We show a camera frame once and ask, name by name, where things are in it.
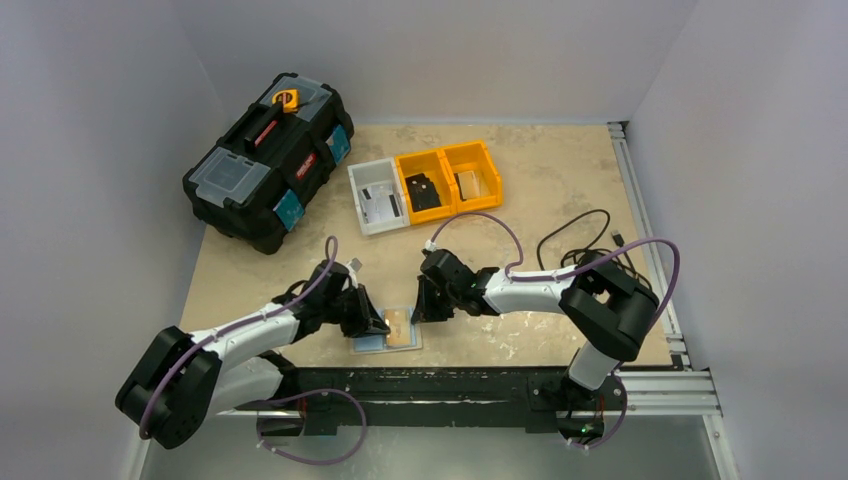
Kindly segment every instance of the toolbox lid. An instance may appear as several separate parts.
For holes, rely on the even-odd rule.
[[[327,103],[332,93],[321,87],[321,84],[315,80],[306,77],[289,77],[284,76],[279,82],[262,97],[259,103],[271,106],[274,94],[280,90],[297,89],[299,106],[295,116],[301,120],[311,122],[312,118],[321,110],[321,107]]]
[[[270,171],[267,165],[217,147],[188,180],[197,185],[198,198],[223,207],[227,198],[244,203]]]

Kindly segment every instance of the toolbox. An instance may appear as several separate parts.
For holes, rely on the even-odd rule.
[[[353,133],[338,92],[283,73],[183,176],[183,189],[197,218],[270,255],[350,152]]]
[[[503,183],[482,140],[348,167],[364,235],[503,204]]]

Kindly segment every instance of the black toolbox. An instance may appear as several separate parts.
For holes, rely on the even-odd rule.
[[[283,113],[271,99],[293,88],[299,108]],[[351,137],[338,92],[283,73],[183,176],[183,189],[197,218],[270,255],[350,151]]]

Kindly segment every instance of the storage bin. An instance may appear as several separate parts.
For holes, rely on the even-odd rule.
[[[451,145],[442,150],[448,170],[457,184],[457,213],[497,207],[503,203],[501,176],[482,140]],[[464,172],[472,172],[478,182],[479,196],[476,198],[463,198],[462,185],[457,177]]]
[[[399,155],[395,157],[395,164],[406,197],[410,224],[438,220],[456,213],[456,200],[459,198],[456,181],[448,171],[447,161],[441,149]],[[415,198],[410,195],[410,183],[407,179],[418,174],[424,174],[435,185],[440,206],[428,208],[416,205]]]
[[[347,172],[363,235],[409,225],[406,196],[394,158],[351,165]]]

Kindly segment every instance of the marble-patterned surface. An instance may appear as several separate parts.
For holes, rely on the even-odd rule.
[[[331,234],[339,238],[342,262],[351,257],[362,261],[359,281],[378,308],[414,305],[423,258],[420,249],[438,222],[363,236],[345,167],[481,138],[504,185],[503,206],[489,212],[515,230],[526,250],[524,265],[516,270],[538,270],[537,242],[592,208],[609,210],[610,228],[621,231],[626,240],[637,237],[605,126],[357,126],[351,154],[307,206],[277,254],[262,255],[214,228],[206,229],[181,327],[186,331],[209,328],[256,310],[292,282],[309,276],[323,258],[324,239]],[[602,215],[594,215],[549,240],[543,251],[546,266],[555,266],[566,250],[586,245],[603,220]],[[483,218],[456,220],[438,243],[472,270],[503,266],[518,255],[501,227]],[[613,246],[608,235],[599,246]],[[637,269],[645,272],[641,251],[632,258]],[[300,366],[562,365],[584,342],[566,317],[547,313],[474,318],[457,311],[448,322],[423,325],[422,332],[421,350],[351,355],[350,341],[339,328],[325,325],[283,352]],[[645,339],[635,363],[670,363],[659,326]]]

